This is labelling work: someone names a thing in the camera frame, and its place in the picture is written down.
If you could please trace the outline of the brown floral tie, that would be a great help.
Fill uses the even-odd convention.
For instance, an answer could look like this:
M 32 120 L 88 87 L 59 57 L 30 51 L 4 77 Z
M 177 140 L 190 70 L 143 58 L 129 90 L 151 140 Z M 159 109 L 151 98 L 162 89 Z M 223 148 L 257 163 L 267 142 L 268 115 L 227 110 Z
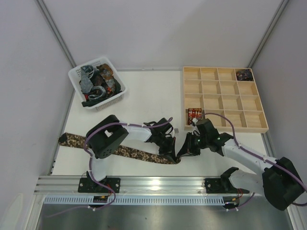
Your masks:
M 60 146 L 83 149 L 86 137 L 71 134 L 63 133 L 59 139 L 58 143 Z M 113 153 L 113 155 L 127 157 L 130 159 L 141 160 L 157 164 L 171 165 L 170 162 L 163 157 L 163 155 L 156 155 L 153 153 L 148 153 L 138 149 L 126 147 L 120 145 L 119 148 Z

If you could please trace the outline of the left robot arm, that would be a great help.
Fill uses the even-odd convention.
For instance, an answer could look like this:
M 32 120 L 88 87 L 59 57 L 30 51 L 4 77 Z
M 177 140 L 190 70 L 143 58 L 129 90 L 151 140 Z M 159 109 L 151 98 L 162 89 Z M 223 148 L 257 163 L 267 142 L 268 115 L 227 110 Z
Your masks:
M 109 115 L 86 134 L 83 149 L 90 155 L 89 177 L 93 182 L 106 178 L 106 158 L 119 150 L 124 140 L 138 140 L 153 143 L 158 147 L 154 154 L 159 161 L 177 164 L 180 158 L 175 153 L 174 128 L 170 124 L 173 118 L 162 118 L 158 122 L 141 125 L 124 123 L 115 115 Z

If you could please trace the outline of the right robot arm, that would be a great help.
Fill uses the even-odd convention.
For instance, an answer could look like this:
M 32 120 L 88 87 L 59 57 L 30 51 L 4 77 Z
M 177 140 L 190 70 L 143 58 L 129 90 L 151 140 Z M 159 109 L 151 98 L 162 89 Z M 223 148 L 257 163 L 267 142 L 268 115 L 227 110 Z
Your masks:
M 293 163 L 285 157 L 280 159 L 253 152 L 240 144 L 234 135 L 228 133 L 188 132 L 177 157 L 199 155 L 202 149 L 209 149 L 223 157 L 230 158 L 249 168 L 252 173 L 238 168 L 229 169 L 226 181 L 235 188 L 243 188 L 265 196 L 278 210 L 290 205 L 299 207 L 306 203 L 296 203 L 307 187 L 302 182 Z

